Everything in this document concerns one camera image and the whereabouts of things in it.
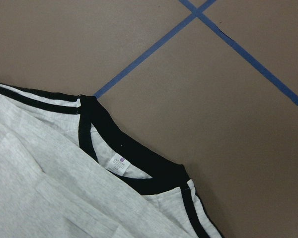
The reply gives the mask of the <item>grey cartoon print t-shirt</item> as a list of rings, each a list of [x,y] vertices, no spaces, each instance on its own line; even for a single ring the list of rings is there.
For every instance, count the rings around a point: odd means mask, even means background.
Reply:
[[[95,97],[0,84],[0,237],[220,236],[184,166]]]

